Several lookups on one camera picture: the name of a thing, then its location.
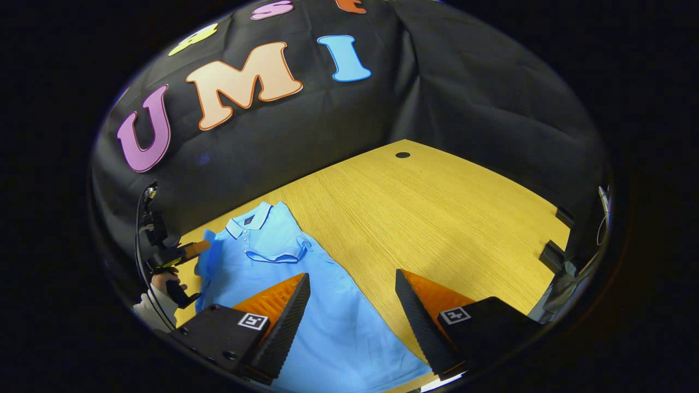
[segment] polo shirt collar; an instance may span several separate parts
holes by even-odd
[[[226,225],[226,230],[236,240],[244,230],[259,231],[262,229],[265,222],[267,222],[271,208],[272,205],[267,202],[262,202],[252,211],[244,215],[231,218]]]

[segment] shirt sleeve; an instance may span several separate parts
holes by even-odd
[[[172,326],[166,324],[163,319],[167,321],[167,317],[175,326],[177,326],[177,319],[175,318],[175,311],[178,307],[177,303],[175,303],[174,300],[170,299],[170,297],[165,295],[163,292],[160,292],[160,290],[158,290],[156,287],[152,287],[150,290],[148,290],[148,293],[150,294],[150,299],[153,301],[153,304],[151,305],[146,294],[142,294],[140,296],[140,303],[134,305],[135,314],[139,316],[139,318],[151,329],[162,330],[166,333],[172,331]],[[158,302],[160,302],[160,306],[162,306],[163,311],[165,311],[164,315],[160,312],[158,303],[156,303],[155,299],[158,299]]]

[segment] purple letter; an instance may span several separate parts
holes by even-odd
[[[136,112],[130,114],[117,131],[117,138],[122,142],[122,149],[127,163],[136,172],[146,172],[160,161],[170,145],[170,122],[165,113],[163,95],[168,85],[155,90],[143,102],[143,107],[150,113],[150,122],[153,126],[155,137],[149,148],[143,150],[136,140]]]
[[[274,15],[288,13],[289,11],[294,9],[294,6],[287,6],[286,4],[291,4],[291,2],[289,0],[284,0],[272,4],[267,4],[266,6],[262,6],[252,11],[252,16],[250,17],[250,19],[260,20]]]

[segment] blue letter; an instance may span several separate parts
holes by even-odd
[[[354,37],[351,36],[325,36],[318,38],[318,43],[328,47],[330,55],[335,60],[338,69],[333,74],[333,79],[338,82],[354,82],[371,76],[371,71],[365,69],[359,57],[354,51]]]

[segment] yellow letter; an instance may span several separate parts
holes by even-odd
[[[204,27],[202,30],[199,30],[191,36],[185,38],[184,40],[182,40],[181,43],[179,43],[177,46],[175,46],[174,49],[170,51],[168,56],[174,55],[175,53],[181,51],[182,49],[185,49],[193,43],[198,43],[199,41],[202,41],[205,38],[211,37],[216,32],[216,26],[218,26],[218,23],[214,23],[210,26]]]
[[[301,91],[303,84],[291,76],[284,60],[286,47],[283,42],[258,46],[247,56],[241,71],[217,60],[190,73],[185,80],[196,85],[203,114],[199,129],[212,129],[233,115],[233,109],[221,103],[219,93],[241,108],[249,108],[258,78],[262,84],[260,101],[274,101]]]

